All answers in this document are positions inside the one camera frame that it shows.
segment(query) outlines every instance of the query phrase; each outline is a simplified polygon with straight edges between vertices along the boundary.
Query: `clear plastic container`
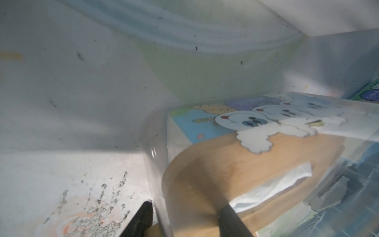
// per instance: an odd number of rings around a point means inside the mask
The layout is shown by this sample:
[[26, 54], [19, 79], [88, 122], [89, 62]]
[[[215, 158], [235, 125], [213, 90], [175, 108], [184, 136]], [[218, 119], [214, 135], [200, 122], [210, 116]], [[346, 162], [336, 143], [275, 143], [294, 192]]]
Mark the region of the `clear plastic container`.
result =
[[152, 113], [146, 168], [166, 236], [377, 236], [379, 106], [269, 93]]

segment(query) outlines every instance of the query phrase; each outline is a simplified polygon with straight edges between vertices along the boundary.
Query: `dirty white floor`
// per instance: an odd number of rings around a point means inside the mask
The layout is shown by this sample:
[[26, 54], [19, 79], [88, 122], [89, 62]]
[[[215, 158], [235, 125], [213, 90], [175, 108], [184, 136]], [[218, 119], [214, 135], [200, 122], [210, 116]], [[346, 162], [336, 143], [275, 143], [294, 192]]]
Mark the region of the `dirty white floor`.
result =
[[[305, 39], [262, 89], [349, 97], [378, 54], [378, 30]], [[55, 1], [1, 1], [0, 56], [0, 236], [119, 234], [150, 198], [143, 121], [185, 101], [130, 36]]]

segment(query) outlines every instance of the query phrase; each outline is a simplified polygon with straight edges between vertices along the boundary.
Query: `cartoon eye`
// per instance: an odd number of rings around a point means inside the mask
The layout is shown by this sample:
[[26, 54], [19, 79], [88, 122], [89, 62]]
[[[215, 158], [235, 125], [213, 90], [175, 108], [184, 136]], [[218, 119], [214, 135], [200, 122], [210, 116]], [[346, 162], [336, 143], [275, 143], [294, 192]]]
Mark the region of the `cartoon eye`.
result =
[[255, 119], [255, 120], [253, 120], [253, 122], [256, 122], [258, 124], [267, 124], [267, 121], [264, 119]]
[[258, 126], [258, 124], [254, 123], [252, 121], [243, 121], [242, 124], [245, 125], [245, 126], [249, 126], [249, 127], [256, 127], [256, 126]]

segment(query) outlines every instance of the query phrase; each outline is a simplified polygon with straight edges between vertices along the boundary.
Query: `cartoon sticker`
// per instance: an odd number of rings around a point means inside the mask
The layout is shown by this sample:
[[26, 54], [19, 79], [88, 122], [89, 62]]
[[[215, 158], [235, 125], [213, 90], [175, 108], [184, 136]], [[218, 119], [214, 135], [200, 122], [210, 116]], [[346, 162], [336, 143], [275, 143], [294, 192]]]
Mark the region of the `cartoon sticker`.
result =
[[215, 121], [223, 127], [236, 130], [236, 138], [241, 145], [255, 154], [270, 151], [273, 143], [269, 138], [279, 132], [297, 137], [310, 135], [309, 132], [295, 126], [282, 125], [270, 120], [257, 111], [229, 112], [217, 116]]
[[264, 105], [253, 109], [266, 115], [269, 119], [287, 126], [308, 132], [311, 136], [317, 134], [317, 130], [310, 127], [309, 123], [319, 120], [315, 116], [302, 112], [295, 107], [287, 105]]
[[318, 117], [327, 124], [342, 125], [346, 122], [346, 119], [340, 117], [344, 110], [334, 105], [326, 105], [312, 100], [285, 100], [280, 104], [296, 107], [300, 111]]
[[206, 105], [196, 105], [192, 108], [203, 110], [206, 113], [211, 113], [215, 115], [220, 115], [227, 112], [236, 111], [235, 108], [232, 108], [227, 105], [220, 105], [220, 104], [206, 104]]

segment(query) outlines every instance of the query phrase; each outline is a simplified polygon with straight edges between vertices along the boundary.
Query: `white cartoon dog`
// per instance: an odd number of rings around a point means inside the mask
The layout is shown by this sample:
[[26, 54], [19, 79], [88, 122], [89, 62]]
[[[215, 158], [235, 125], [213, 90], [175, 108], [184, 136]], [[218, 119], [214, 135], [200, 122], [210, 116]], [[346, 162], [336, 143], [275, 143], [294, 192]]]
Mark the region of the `white cartoon dog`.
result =
[[295, 107], [287, 105], [264, 105], [253, 109], [266, 115], [269, 119], [287, 126], [294, 126], [308, 132], [311, 136], [317, 134], [317, 130], [310, 127], [309, 123], [319, 119], [309, 113], [302, 112]]
[[223, 127], [236, 130], [241, 145], [255, 154], [270, 151], [273, 144], [268, 139], [279, 132], [297, 137], [310, 135], [306, 130], [279, 124], [257, 111], [228, 112], [217, 116], [215, 121]]
[[326, 124], [342, 125], [346, 122], [346, 119], [340, 117], [344, 110], [335, 105], [326, 105], [313, 100], [285, 100], [280, 104], [296, 107], [300, 111], [320, 118]]

